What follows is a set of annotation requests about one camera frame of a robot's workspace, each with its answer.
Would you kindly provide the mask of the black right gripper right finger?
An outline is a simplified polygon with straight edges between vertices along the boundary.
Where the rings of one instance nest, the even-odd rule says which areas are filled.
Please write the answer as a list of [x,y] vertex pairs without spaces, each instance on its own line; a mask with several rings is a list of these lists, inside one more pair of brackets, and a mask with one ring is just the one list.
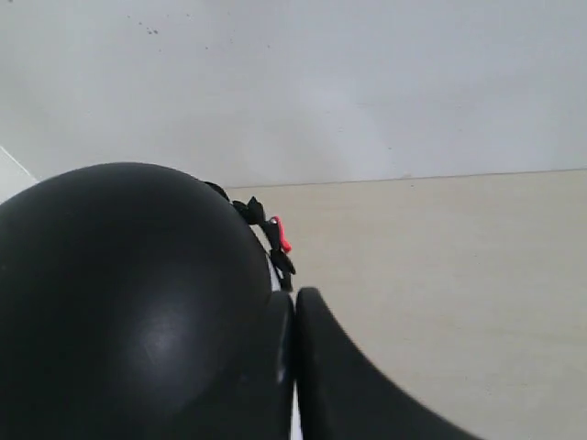
[[473,439],[414,399],[359,350],[316,288],[295,301],[295,376],[304,439]]

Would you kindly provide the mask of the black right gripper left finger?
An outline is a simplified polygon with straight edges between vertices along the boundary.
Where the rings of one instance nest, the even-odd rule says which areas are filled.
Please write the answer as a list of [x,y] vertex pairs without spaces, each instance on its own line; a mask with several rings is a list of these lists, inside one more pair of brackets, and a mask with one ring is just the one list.
[[294,306],[274,293],[245,347],[203,397],[203,439],[288,439]]

